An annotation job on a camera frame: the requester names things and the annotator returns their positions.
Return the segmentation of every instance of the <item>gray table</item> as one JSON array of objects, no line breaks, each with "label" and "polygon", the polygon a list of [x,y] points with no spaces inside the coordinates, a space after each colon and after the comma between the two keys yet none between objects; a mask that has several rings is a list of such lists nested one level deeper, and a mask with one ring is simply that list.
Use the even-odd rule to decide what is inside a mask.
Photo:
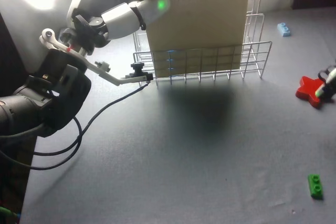
[{"label": "gray table", "polygon": [[[280,22],[292,37],[280,37]],[[105,111],[71,162],[30,173],[21,223],[334,223],[336,105],[316,110],[295,91],[303,75],[334,63],[336,8],[268,14],[264,40],[274,44],[263,80],[160,82]],[[132,37],[114,41],[92,60],[125,74],[130,45]],[[83,125],[137,88],[88,76]],[[58,150],[76,135],[70,123],[36,150]],[[324,201],[311,199],[310,173],[321,175]]]}]

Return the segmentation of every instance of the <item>red star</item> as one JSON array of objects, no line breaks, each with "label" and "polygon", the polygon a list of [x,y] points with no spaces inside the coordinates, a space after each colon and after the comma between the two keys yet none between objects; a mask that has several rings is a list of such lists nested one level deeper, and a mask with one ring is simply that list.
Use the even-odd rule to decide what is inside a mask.
[{"label": "red star", "polygon": [[307,76],[303,76],[300,80],[299,89],[296,91],[296,97],[309,101],[309,103],[318,108],[321,105],[321,101],[316,97],[315,91],[323,84],[320,79],[310,79]]}]

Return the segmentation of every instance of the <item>wire rack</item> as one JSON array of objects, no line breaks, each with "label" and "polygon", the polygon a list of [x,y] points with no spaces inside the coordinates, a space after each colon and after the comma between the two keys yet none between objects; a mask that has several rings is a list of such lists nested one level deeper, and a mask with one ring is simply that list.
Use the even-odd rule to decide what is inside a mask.
[{"label": "wire rack", "polygon": [[[248,0],[247,5],[247,14],[245,21],[245,31],[244,31],[244,43],[241,45],[232,45],[220,48],[195,48],[188,50],[170,50],[170,51],[161,51],[161,52],[151,52],[149,48],[149,43],[145,31],[137,31],[133,34],[135,53],[133,54],[134,62],[143,62],[145,64],[143,70],[153,73],[155,76],[156,84],[158,84],[159,79],[169,79],[170,83],[174,79],[183,78],[187,82],[188,78],[198,77],[199,82],[201,82],[203,77],[211,77],[214,81],[218,76],[227,76],[228,79],[231,78],[233,74],[241,75],[242,78],[245,78],[246,73],[257,72],[260,77],[263,76],[266,63],[271,51],[272,42],[271,41],[261,41],[261,35],[263,33],[264,27],[264,14],[259,13],[259,6],[261,0]],[[204,65],[203,62],[203,52],[207,50],[213,50],[217,53],[214,53],[212,57],[213,63]],[[220,54],[220,51],[230,52],[228,54]],[[155,63],[158,64],[158,60],[153,60],[154,53],[161,53],[166,55],[164,59],[160,61],[169,61],[168,75],[169,77],[158,77],[156,73],[158,70],[155,67]],[[172,55],[180,54],[180,61],[185,61],[184,74],[174,74],[176,68],[171,67]],[[240,62],[234,62],[235,56],[241,55]],[[199,59],[199,69],[193,73],[187,73],[187,61]],[[208,67],[212,67],[215,71],[206,71]]]}]

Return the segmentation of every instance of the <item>green toy block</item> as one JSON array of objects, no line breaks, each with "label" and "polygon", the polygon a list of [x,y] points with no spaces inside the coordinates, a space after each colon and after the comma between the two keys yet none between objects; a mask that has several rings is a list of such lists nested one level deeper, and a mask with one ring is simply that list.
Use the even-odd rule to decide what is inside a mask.
[{"label": "green toy block", "polygon": [[323,189],[320,180],[320,175],[309,174],[308,183],[309,183],[310,196],[314,199],[323,199]]}]

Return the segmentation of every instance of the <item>light blue building block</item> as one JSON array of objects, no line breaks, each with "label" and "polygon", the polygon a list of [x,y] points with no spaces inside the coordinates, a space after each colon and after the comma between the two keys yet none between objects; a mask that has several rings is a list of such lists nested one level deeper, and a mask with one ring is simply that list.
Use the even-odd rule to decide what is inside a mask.
[{"label": "light blue building block", "polygon": [[290,36],[290,30],[288,29],[285,23],[278,24],[278,30],[283,37]]}]

